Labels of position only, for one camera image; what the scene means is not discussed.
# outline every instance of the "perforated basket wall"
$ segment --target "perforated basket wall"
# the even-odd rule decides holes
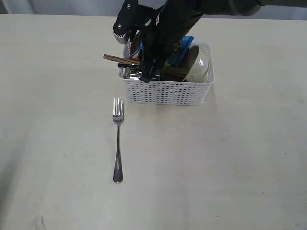
[[[127,100],[134,103],[171,104],[199,106],[204,101],[207,92],[214,83],[213,60],[210,47],[198,44],[206,53],[209,60],[209,70],[206,83],[172,82],[152,80],[145,83],[140,80],[124,79],[123,69],[119,70],[119,77],[124,84]],[[129,56],[130,44],[124,48],[124,57]]]

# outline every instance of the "fork tines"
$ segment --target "fork tines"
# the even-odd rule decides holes
[[[124,109],[123,109],[123,99],[121,97],[114,98],[113,102],[113,116],[123,116]]]

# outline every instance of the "basket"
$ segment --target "basket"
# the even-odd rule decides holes
[[[123,81],[126,98],[133,103],[168,104],[199,106],[203,103],[210,86],[214,83],[214,70],[211,50],[207,44],[199,45],[207,54],[209,69],[206,83],[173,82],[152,80],[145,83],[141,80],[124,79],[123,68],[119,70],[119,78]],[[124,47],[124,57],[128,57],[130,44]]]

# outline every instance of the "table surface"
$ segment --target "table surface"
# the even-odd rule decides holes
[[[307,227],[307,22],[201,19],[202,106],[126,103],[114,17],[0,16],[0,228]]]

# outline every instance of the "silver fork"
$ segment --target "silver fork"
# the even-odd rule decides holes
[[[116,159],[114,166],[113,181],[119,183],[124,179],[123,168],[121,166],[120,156],[120,124],[124,121],[124,103],[122,98],[114,98],[113,102],[113,121],[117,125],[117,147],[116,147]]]

